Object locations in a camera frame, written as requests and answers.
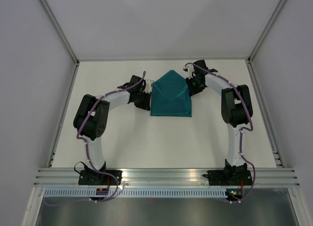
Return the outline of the teal cloth napkin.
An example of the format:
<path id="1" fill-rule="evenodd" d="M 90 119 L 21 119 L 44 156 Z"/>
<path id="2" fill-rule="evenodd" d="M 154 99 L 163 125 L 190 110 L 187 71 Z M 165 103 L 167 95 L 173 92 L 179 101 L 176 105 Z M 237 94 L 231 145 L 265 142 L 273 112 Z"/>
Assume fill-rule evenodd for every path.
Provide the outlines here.
<path id="1" fill-rule="evenodd" d="M 192 100 L 188 85 L 176 71 L 170 70 L 154 82 L 150 116 L 192 116 Z"/>

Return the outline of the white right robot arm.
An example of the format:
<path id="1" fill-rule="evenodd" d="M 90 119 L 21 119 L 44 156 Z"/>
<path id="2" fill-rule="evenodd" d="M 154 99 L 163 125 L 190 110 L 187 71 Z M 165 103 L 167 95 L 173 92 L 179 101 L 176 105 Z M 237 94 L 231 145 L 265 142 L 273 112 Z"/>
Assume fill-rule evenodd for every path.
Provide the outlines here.
<path id="1" fill-rule="evenodd" d="M 228 129 L 228 152 L 223 178 L 228 184 L 235 184 L 241 178 L 237 168 L 247 164 L 244 158 L 246 131 L 253 130 L 253 108 L 247 85 L 237 85 L 221 76 L 215 69 L 209 69 L 205 60 L 187 63 L 184 71 L 188 73 L 186 83 L 191 96 L 211 88 L 221 96 L 221 115 Z"/>

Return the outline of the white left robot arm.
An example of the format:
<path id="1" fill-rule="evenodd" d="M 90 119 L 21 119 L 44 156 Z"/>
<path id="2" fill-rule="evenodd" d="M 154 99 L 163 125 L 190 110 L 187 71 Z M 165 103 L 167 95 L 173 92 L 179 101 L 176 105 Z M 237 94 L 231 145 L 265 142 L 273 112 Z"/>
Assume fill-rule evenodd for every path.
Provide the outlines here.
<path id="1" fill-rule="evenodd" d="M 100 96 L 83 96 L 73 126 L 77 130 L 76 138 L 84 143 L 86 166 L 92 169 L 89 178 L 96 185 L 103 184 L 107 179 L 102 135 L 107 127 L 109 112 L 131 103 L 149 111 L 153 85 L 153 80 L 133 75 L 129 82 L 111 92 Z"/>

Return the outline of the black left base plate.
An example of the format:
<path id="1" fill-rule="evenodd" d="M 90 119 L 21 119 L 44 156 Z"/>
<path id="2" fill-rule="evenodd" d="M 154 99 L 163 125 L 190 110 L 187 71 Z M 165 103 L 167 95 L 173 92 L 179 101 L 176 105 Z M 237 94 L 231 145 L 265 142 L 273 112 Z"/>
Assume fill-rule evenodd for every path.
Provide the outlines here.
<path id="1" fill-rule="evenodd" d="M 82 164 L 83 169 L 77 170 L 76 165 Z M 92 168 L 87 167 L 82 161 L 78 162 L 74 166 L 74 171 L 79 174 L 79 185 L 106 185 L 106 186 L 116 186 L 120 185 L 122 180 L 122 171 L 121 170 L 107 170 L 106 165 L 100 169 L 100 172 L 106 172 L 107 175 L 100 174 L 93 170 Z"/>

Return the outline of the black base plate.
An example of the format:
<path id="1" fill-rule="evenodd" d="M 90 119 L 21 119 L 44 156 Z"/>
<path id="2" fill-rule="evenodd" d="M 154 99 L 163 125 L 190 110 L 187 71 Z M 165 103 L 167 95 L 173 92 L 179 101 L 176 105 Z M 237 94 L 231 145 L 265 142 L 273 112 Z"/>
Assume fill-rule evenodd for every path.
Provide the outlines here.
<path id="1" fill-rule="evenodd" d="M 83 169 L 77 170 L 76 165 L 82 164 Z M 122 171 L 121 170 L 107 170 L 106 165 L 100 169 L 100 172 L 106 172 L 107 175 L 100 174 L 93 170 L 92 168 L 87 167 L 82 161 L 78 162 L 74 166 L 74 171 L 79 174 L 79 185 L 106 185 L 106 186 L 116 186 L 120 185 L 122 180 Z"/>
<path id="2" fill-rule="evenodd" d="M 208 170 L 202 176 L 210 186 L 251 186 L 253 183 L 246 163 L 236 166 L 230 165 L 227 160 L 223 170 Z"/>

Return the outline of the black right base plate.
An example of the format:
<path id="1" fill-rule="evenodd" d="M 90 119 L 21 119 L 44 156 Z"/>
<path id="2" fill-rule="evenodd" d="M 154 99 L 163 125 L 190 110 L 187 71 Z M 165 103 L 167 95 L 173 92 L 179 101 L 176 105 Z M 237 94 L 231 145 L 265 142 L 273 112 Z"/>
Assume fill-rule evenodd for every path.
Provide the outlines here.
<path id="1" fill-rule="evenodd" d="M 251 186 L 253 183 L 246 163 L 236 166 L 230 165 L 227 160 L 223 170 L 208 170 L 202 176 L 210 186 Z"/>

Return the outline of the aluminium front rail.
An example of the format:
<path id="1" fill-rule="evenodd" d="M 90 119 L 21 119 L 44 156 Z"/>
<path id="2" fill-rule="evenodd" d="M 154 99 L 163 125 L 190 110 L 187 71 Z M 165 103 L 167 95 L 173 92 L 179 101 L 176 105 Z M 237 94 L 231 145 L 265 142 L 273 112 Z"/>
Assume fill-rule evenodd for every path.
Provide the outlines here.
<path id="1" fill-rule="evenodd" d="M 122 168 L 123 187 L 129 188 L 213 188 L 203 174 L 205 168 Z M 40 168 L 35 175 L 36 187 L 76 187 L 79 174 L 72 168 Z M 255 188 L 298 188 L 292 168 L 257 168 Z"/>

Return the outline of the aluminium frame right post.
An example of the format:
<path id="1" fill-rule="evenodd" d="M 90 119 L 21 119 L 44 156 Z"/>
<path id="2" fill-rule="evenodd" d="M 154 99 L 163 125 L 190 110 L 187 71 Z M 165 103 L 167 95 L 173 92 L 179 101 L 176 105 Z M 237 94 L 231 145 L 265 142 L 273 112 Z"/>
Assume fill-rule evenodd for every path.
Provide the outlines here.
<path id="1" fill-rule="evenodd" d="M 252 52 L 247 57 L 246 62 L 250 64 L 253 59 L 256 57 L 258 51 L 260 50 L 264 40 L 266 39 L 267 35 L 269 34 L 270 30 L 274 26 L 277 18 L 279 17 L 280 13 L 282 12 L 283 8 L 285 7 L 288 0 L 279 0 L 274 11 L 272 12 L 269 20 L 267 21 L 264 29 L 262 30 L 262 33 L 260 37 L 258 38 Z"/>

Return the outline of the aluminium frame post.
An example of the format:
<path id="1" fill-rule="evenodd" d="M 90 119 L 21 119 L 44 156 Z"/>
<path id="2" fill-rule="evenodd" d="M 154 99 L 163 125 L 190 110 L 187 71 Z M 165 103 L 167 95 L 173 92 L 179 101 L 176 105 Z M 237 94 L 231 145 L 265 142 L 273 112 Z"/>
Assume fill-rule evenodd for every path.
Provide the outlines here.
<path id="1" fill-rule="evenodd" d="M 266 39 L 267 35 L 269 34 L 270 30 L 274 26 L 277 18 L 279 17 L 280 13 L 282 12 L 283 8 L 285 7 L 288 0 L 279 0 L 274 11 L 272 12 L 269 20 L 267 21 L 264 29 L 262 30 L 262 33 L 260 37 L 258 38 L 252 52 L 247 57 L 246 62 L 250 64 L 253 59 L 256 57 L 258 51 L 260 50 L 264 40 Z"/>
<path id="2" fill-rule="evenodd" d="M 70 46 L 69 41 L 67 40 L 67 37 L 65 36 L 58 20 L 56 19 L 52 8 L 50 7 L 49 3 L 47 0 L 38 0 L 38 2 L 40 3 L 42 9 L 44 10 L 45 14 L 47 15 L 49 21 L 51 22 L 51 24 L 53 25 L 57 35 L 59 36 L 63 46 L 65 47 L 67 53 L 69 54 L 69 56 L 71 57 L 72 61 L 74 62 L 74 64 L 77 66 L 79 64 L 79 60 L 76 57 L 72 47 Z"/>

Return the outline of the aluminium frame left post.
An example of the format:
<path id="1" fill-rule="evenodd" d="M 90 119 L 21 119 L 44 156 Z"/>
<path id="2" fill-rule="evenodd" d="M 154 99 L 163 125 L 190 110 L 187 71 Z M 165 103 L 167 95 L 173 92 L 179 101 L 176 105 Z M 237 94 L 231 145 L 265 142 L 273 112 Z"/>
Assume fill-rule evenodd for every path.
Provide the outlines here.
<path id="1" fill-rule="evenodd" d="M 38 2 L 40 3 L 42 9 L 44 10 L 45 14 L 47 15 L 49 21 L 51 22 L 51 24 L 53 25 L 57 35 L 59 36 L 63 46 L 65 47 L 67 53 L 69 54 L 69 56 L 71 57 L 72 61 L 74 62 L 74 64 L 77 66 L 79 64 L 79 60 L 76 57 L 72 47 L 70 46 L 69 41 L 67 40 L 67 37 L 65 36 L 58 20 L 56 19 L 52 8 L 50 7 L 49 3 L 47 0 L 38 0 Z"/>

